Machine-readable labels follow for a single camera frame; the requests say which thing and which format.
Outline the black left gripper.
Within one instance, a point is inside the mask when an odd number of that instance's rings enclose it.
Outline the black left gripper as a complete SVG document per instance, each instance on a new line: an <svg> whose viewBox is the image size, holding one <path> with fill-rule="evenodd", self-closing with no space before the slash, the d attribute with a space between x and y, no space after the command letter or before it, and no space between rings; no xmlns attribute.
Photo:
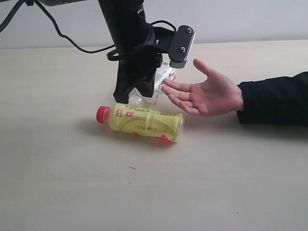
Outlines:
<svg viewBox="0 0 308 231"><path fill-rule="evenodd" d="M135 88L143 97L154 94L154 75L162 63L162 55L154 44L116 47L118 54L117 81L113 97L117 103L128 103L129 94Z"/></svg>

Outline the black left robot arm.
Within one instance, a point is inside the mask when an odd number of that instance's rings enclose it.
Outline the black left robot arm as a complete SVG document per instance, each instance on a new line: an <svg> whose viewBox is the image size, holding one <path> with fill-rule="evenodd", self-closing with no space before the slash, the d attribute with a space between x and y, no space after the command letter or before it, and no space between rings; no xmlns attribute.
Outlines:
<svg viewBox="0 0 308 231"><path fill-rule="evenodd" d="M101 0L99 6L113 40L109 61L118 62L114 99L128 103L137 88L143 96L154 93L154 77L162 64L156 47L154 28L146 22L142 0Z"/></svg>

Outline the black sleeved forearm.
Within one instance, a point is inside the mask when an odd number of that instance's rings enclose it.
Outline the black sleeved forearm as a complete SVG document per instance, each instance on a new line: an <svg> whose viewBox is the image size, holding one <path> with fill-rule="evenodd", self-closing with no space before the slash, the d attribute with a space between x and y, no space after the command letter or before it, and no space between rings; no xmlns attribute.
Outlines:
<svg viewBox="0 0 308 231"><path fill-rule="evenodd" d="M308 73L241 82L241 124L308 125Z"/></svg>

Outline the open human hand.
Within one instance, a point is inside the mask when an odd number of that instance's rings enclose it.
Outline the open human hand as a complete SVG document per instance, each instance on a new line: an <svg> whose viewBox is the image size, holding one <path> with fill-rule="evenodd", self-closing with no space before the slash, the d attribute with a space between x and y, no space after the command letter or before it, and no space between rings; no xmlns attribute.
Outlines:
<svg viewBox="0 0 308 231"><path fill-rule="evenodd" d="M206 75L205 81L187 84L164 80L162 92L173 104L189 115L203 117L220 116L244 109L242 91L228 77L199 59L193 60L193 66Z"/></svg>

